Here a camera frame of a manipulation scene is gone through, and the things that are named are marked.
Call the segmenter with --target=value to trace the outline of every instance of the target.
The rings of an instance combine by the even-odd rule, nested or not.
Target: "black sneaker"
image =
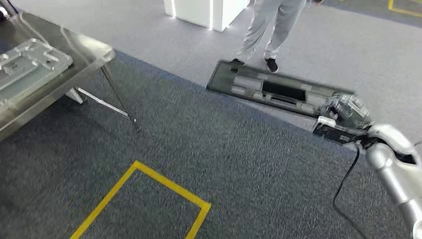
[[[267,62],[269,71],[271,71],[272,73],[276,73],[278,71],[276,59],[268,58],[268,59],[265,59],[265,61]]]
[[[245,63],[243,61],[239,61],[237,58],[234,58],[232,61],[230,61],[231,63],[231,72],[237,72],[237,67],[238,66],[244,66]]]
[[[245,63],[243,61],[239,61],[239,59],[237,59],[237,58],[234,58],[232,61],[230,61],[230,63],[231,64],[236,64],[236,65],[239,65],[239,66],[244,66],[245,65]]]

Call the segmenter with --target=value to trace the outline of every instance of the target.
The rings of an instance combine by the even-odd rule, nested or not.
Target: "metal table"
[[[111,78],[111,72],[106,65],[115,56],[113,49],[109,45],[74,33],[62,26],[26,12],[17,14],[8,21],[0,23],[0,53],[6,52],[32,38],[43,41],[71,56],[73,65],[33,94],[19,102],[13,102],[13,107],[10,107],[0,115],[0,140],[9,136],[65,94],[81,104],[83,101],[77,90],[128,118],[139,131],[136,119],[126,113],[127,107],[122,101]],[[120,101],[123,111],[82,89],[74,88],[78,82],[89,79],[99,69],[104,73],[113,92]]]

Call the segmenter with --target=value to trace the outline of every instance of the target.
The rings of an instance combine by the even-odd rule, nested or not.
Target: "person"
[[[268,23],[277,11],[273,36],[264,52],[264,60],[269,71],[277,72],[276,57],[280,46],[295,26],[305,4],[306,0],[255,0],[252,21],[245,34],[243,46],[236,58],[231,61],[232,64],[244,65],[249,60],[264,35]]]

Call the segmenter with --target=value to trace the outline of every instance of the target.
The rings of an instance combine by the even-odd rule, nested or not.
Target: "yellow tape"
[[[199,228],[202,225],[202,222],[205,220],[205,217],[207,216],[207,213],[211,208],[211,204],[205,202],[200,197],[189,192],[185,188],[182,188],[180,185],[174,183],[173,181],[169,180],[163,175],[157,173],[156,171],[146,166],[145,164],[139,161],[135,161],[131,165],[131,167],[129,167],[129,169],[123,174],[123,176],[118,180],[118,182],[113,186],[110,192],[107,193],[107,195],[103,198],[103,200],[101,200],[98,206],[89,214],[89,216],[84,220],[84,222],[73,233],[73,235],[71,236],[72,239],[78,239],[82,236],[82,234],[88,229],[88,227],[92,224],[92,222],[95,220],[98,214],[100,214],[100,212],[107,206],[107,204],[111,201],[111,199],[115,196],[118,190],[123,186],[123,184],[127,181],[127,179],[132,175],[132,173],[136,169],[140,170],[141,172],[153,178],[155,181],[163,184],[167,188],[173,190],[180,196],[186,198],[188,201],[194,203],[195,205],[201,208],[201,211],[199,212],[191,229],[186,235],[186,239],[195,238]]]
[[[404,9],[401,9],[401,8],[394,7],[394,0],[389,0],[388,1],[388,9],[390,11],[395,11],[395,12],[403,13],[403,14],[410,15],[410,16],[422,17],[422,13],[414,12],[414,11],[409,11],[409,10],[404,10]]]

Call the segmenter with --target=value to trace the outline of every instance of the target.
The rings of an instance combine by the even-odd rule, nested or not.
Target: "open case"
[[[207,90],[259,102],[318,118],[320,108],[334,94],[353,95],[349,90],[312,83],[293,76],[273,74],[249,66],[220,61]]]

